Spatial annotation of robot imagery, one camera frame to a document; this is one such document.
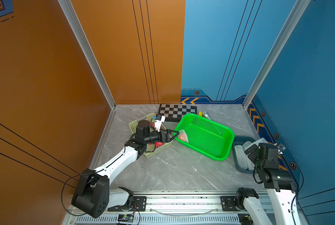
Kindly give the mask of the bare red apple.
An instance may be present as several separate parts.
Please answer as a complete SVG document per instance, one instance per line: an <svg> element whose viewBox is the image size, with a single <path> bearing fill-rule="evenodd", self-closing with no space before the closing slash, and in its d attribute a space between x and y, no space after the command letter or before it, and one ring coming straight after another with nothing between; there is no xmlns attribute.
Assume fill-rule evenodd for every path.
<svg viewBox="0 0 335 225"><path fill-rule="evenodd" d="M162 143L162 142L156 142L156 143L155 143L155 148L159 148L159 147L161 147L163 144L164 144L164 143Z"/></svg>

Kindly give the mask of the white foam net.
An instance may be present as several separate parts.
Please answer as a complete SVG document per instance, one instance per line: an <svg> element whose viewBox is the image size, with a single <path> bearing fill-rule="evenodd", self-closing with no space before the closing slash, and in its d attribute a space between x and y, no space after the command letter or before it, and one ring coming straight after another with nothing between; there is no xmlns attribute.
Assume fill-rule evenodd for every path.
<svg viewBox="0 0 335 225"><path fill-rule="evenodd" d="M251 141L246 141L246 142L242 145L242 147L243 147L244 150L246 150L246 149L248 149L249 147L251 147L252 144L253 144L253 142L251 142Z"/></svg>
<svg viewBox="0 0 335 225"><path fill-rule="evenodd" d="M259 146L259 144L261 144L261 143L263 143L263 144L271 144L271 145L277 145L277 143L271 143L271 142L268 142L265 138L260 138L260 139L258 139L258 140L256 140L256 141L254 141L252 144L254 145L256 145L256 146Z"/></svg>
<svg viewBox="0 0 335 225"><path fill-rule="evenodd" d="M243 170L249 170L247 156L244 153L244 149L241 145L235 145L235 153L238 166Z"/></svg>

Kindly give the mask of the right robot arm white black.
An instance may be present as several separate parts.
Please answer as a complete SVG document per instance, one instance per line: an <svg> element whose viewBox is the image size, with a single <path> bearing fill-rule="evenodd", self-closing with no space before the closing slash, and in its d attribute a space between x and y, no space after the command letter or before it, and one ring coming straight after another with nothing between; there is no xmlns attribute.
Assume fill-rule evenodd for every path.
<svg viewBox="0 0 335 225"><path fill-rule="evenodd" d="M258 174L273 206L278 225L300 225L297 209L298 188L289 171L280 168L279 155L283 145L252 143L243 151L254 164L253 173ZM235 203L238 209L247 211L256 225L271 225L257 192L252 188L241 187L237 190Z"/></svg>

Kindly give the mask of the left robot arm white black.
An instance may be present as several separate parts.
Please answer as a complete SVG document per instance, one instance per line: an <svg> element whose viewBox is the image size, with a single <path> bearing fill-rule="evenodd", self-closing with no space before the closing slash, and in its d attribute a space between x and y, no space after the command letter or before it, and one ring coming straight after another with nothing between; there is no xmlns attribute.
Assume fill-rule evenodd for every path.
<svg viewBox="0 0 335 225"><path fill-rule="evenodd" d="M98 218L108 208L120 207L129 211L134 207L133 191L118 187L111 189L114 179L130 164L146 152L149 144L168 143L179 136L179 131L161 129L147 120L138 122L135 133L123 145L123 149L110 161L93 170L86 169L78 175L72 206L84 214Z"/></svg>

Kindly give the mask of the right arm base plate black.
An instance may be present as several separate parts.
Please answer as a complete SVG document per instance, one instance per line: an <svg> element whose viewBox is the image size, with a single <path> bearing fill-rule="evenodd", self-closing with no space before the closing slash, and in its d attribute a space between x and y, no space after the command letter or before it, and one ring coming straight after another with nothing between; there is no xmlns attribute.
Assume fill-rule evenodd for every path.
<svg viewBox="0 0 335 225"><path fill-rule="evenodd" d="M239 209L236 205L236 198L234 196L221 196L221 206L224 212L237 212Z"/></svg>

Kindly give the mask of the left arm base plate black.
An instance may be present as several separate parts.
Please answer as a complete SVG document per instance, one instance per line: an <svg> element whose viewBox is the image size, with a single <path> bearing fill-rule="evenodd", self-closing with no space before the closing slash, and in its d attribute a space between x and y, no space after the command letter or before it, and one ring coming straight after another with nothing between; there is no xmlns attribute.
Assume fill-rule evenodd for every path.
<svg viewBox="0 0 335 225"><path fill-rule="evenodd" d="M145 211L146 205L146 196L136 196L133 191L119 187L110 190L107 209L109 212L130 212L135 209Z"/></svg>

